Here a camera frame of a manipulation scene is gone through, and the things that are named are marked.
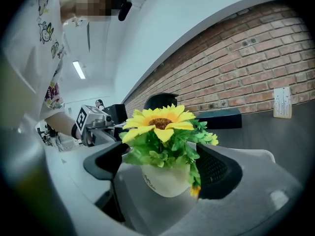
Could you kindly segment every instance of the fluorescent light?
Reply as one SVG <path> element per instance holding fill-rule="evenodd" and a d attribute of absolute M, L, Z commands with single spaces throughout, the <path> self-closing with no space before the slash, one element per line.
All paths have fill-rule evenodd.
<path fill-rule="evenodd" d="M 73 66 L 74 66 L 75 70 L 77 70 L 77 72 L 78 72 L 80 78 L 81 78 L 82 80 L 84 80 L 84 79 L 85 79 L 85 76 L 84 76 L 84 74 L 83 74 L 83 72 L 82 72 L 82 69 L 81 69 L 81 67 L 80 67 L 79 62 L 78 62 L 78 61 L 74 61 L 74 62 L 72 62 L 72 63 L 73 63 Z"/>

